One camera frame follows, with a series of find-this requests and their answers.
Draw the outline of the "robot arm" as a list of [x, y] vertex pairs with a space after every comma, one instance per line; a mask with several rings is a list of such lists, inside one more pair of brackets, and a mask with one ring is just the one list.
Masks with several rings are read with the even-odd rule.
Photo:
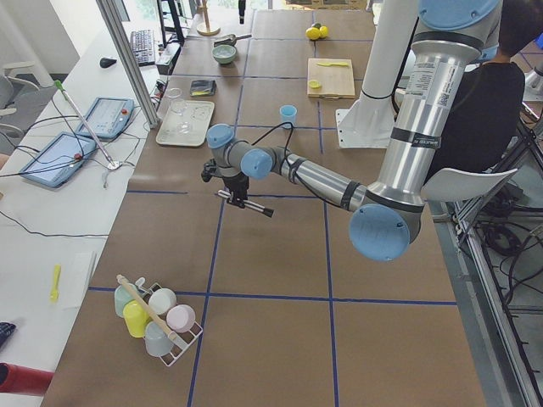
[[350, 241], [358, 252], [377, 261], [400, 257], [417, 238], [427, 199], [470, 199], [499, 181], [459, 170], [430, 176], [428, 169], [466, 66], [496, 49], [501, 9], [499, 1], [383, 4], [361, 95], [337, 119], [342, 146], [385, 148], [372, 184], [363, 186], [287, 148], [238, 139], [222, 124], [207, 132], [212, 157], [203, 180], [220, 178], [220, 196], [229, 204], [262, 211], [247, 198], [249, 181], [278, 174], [349, 210]]

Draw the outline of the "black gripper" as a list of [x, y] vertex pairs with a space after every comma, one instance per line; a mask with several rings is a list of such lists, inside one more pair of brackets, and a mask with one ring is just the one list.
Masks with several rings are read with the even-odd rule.
[[231, 193], [228, 203], [244, 209], [246, 207], [245, 201], [248, 198], [249, 178], [244, 173], [238, 173], [235, 176], [224, 177], [223, 182]]

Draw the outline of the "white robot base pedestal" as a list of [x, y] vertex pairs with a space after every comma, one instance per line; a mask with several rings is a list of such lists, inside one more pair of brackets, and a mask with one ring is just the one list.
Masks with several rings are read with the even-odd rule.
[[416, 28], [417, 7], [417, 1], [383, 3], [360, 96], [349, 109], [336, 111], [341, 148], [386, 148], [389, 145], [395, 123], [392, 97]]

